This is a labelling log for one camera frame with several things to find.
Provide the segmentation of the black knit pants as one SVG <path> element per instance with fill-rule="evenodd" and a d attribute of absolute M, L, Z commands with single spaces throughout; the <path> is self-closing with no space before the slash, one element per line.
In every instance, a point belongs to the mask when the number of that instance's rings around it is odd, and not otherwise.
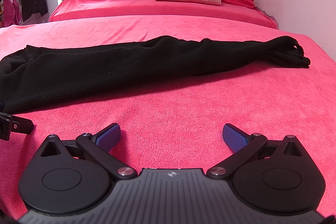
<path fill-rule="evenodd" d="M 267 42 L 160 36 L 84 48 L 26 46 L 1 60 L 1 110 L 18 114 L 146 81 L 231 71 L 259 60 L 286 68 L 310 65 L 290 36 Z"/>

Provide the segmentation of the red blanket on near bed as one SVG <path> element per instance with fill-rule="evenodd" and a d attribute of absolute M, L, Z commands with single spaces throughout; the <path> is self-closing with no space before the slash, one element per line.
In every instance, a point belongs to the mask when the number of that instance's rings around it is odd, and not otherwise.
<path fill-rule="evenodd" d="M 268 41 L 283 31 L 233 20 L 196 16 L 114 16 L 1 29 L 1 56 L 27 45 L 77 48 L 147 41 L 170 35 L 185 40 Z M 222 138 L 231 123 L 269 139 L 298 137 L 326 182 L 319 204 L 335 213 L 335 61 L 310 37 L 296 34 L 311 61 L 307 69 L 255 62 L 231 72 L 168 80 L 94 95 L 26 113 L 35 128 L 1 141 L 1 209 L 13 218 L 26 211 L 18 181 L 49 134 L 74 139 L 110 123 L 121 127 L 112 155 L 129 166 L 202 168 L 231 154 Z"/>

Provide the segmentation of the hanging magenta garment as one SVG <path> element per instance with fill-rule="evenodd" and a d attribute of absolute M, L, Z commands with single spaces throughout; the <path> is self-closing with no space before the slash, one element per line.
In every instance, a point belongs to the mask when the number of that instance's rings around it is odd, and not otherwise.
<path fill-rule="evenodd" d="M 3 0 L 3 26 L 20 25 L 22 15 L 17 0 Z"/>

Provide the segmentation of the red covered far bed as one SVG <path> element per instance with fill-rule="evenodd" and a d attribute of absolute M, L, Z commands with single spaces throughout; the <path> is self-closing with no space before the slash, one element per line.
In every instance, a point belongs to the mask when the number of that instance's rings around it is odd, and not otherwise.
<path fill-rule="evenodd" d="M 187 15 L 236 20 L 278 29 L 276 20 L 259 9 L 156 0 L 64 0 L 49 21 L 126 15 Z"/>

